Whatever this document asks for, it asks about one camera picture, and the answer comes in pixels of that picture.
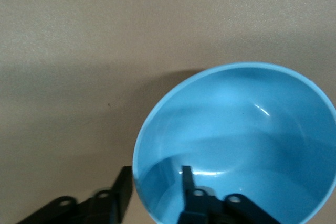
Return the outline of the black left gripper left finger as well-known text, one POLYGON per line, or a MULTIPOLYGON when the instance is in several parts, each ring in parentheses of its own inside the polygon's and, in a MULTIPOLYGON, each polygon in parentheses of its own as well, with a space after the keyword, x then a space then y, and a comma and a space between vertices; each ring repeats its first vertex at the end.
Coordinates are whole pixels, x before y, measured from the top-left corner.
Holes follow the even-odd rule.
POLYGON ((70 196, 58 197, 20 223, 122 223, 132 192, 132 167, 124 166, 110 188, 83 202, 70 196))

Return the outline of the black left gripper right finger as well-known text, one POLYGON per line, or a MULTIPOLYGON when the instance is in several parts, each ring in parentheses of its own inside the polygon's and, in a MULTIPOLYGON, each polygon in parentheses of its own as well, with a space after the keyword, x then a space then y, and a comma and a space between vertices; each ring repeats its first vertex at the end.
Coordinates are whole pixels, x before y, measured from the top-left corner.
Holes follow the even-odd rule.
POLYGON ((223 200, 197 188, 190 166, 182 167, 184 210, 178 223, 278 223, 279 221, 242 194, 223 200))

